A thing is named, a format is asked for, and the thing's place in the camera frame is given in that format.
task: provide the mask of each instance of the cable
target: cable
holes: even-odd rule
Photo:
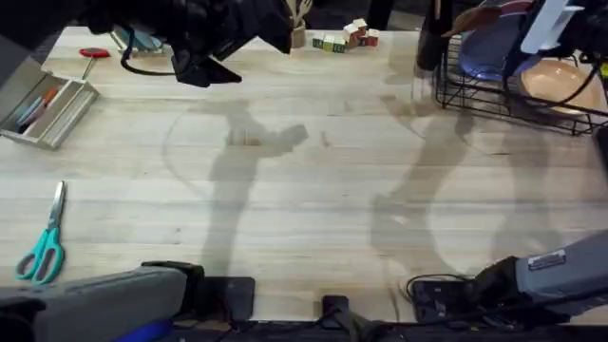
[[[443,277],[443,278],[451,277],[451,278],[462,280],[462,281],[470,281],[470,279],[464,275],[453,275],[453,274],[417,275],[417,276],[411,278],[410,280],[408,280],[408,282],[406,283],[406,286],[405,286],[405,290],[403,288],[399,287],[399,294],[410,304],[415,304],[415,298],[414,298],[413,293],[411,292],[411,283],[413,283],[415,280],[418,280],[418,279],[434,278],[434,277]]]
[[[126,49],[123,52],[123,56],[121,57],[121,66],[123,66],[126,70],[143,76],[179,76],[185,73],[188,73],[192,68],[192,57],[191,53],[188,53],[187,60],[184,63],[184,67],[182,70],[176,72],[164,72],[164,71],[149,71],[149,70],[141,70],[130,66],[128,64],[129,58],[131,58],[131,52],[133,51],[133,46],[135,44],[135,30],[129,25],[121,25],[124,30],[129,33],[129,42],[126,46]]]

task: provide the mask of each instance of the bowl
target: bowl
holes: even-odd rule
[[[473,78],[500,81],[503,78],[504,58],[515,43],[520,31],[519,24],[526,14],[504,14],[488,26],[463,32],[459,56],[461,69]],[[538,55],[528,57],[517,67],[515,74],[533,67],[541,59]]]
[[[561,61],[546,59],[540,61],[534,67],[523,71],[520,75],[522,90],[528,96],[554,102],[559,102],[574,94],[587,76],[587,72],[575,66]],[[601,93],[601,83],[598,77],[594,77],[579,96],[570,100],[567,104],[589,109],[599,109]],[[560,106],[551,109],[562,114],[582,114],[578,109]]]

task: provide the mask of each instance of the wood grain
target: wood grain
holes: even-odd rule
[[[102,96],[58,151],[0,141],[0,282],[22,284],[12,267],[59,180],[59,280],[195,262],[254,277],[257,319],[310,319],[342,294],[368,318],[410,321],[399,281],[474,275],[605,228],[590,138],[438,109],[413,77],[416,42],[383,32],[378,48],[282,55],[255,40],[225,62],[242,84],[201,89],[130,74],[109,36],[67,28],[45,67],[78,76],[78,48],[109,49],[88,76]]]

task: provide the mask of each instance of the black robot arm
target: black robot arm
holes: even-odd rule
[[[240,82],[240,77],[216,60],[223,60],[259,36],[283,53],[291,49],[292,24],[282,0],[19,0],[1,6],[1,33],[28,49],[72,20],[93,33],[120,25],[150,33],[169,44],[179,82],[207,87]],[[164,73],[125,68],[146,75]]]

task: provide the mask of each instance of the teal scissors handle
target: teal scissors handle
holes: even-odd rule
[[[17,279],[31,279],[36,285],[53,280],[64,263],[64,248],[59,244],[59,229],[45,229],[38,242],[15,267]]]

